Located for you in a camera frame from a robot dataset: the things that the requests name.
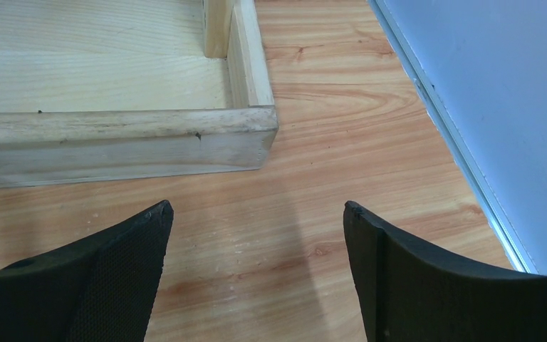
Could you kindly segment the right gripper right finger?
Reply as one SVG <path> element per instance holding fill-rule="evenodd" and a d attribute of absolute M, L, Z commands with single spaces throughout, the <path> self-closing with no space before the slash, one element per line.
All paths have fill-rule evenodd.
<path fill-rule="evenodd" d="M 369 341 L 547 341 L 547 276 L 455 254 L 352 201 L 343 228 Z"/>

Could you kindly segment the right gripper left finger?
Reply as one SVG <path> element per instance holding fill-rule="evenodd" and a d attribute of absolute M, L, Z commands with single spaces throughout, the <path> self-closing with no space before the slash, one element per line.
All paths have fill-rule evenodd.
<path fill-rule="evenodd" d="M 164 200 L 0 269 L 0 341 L 143 341 L 173 217 Z"/>

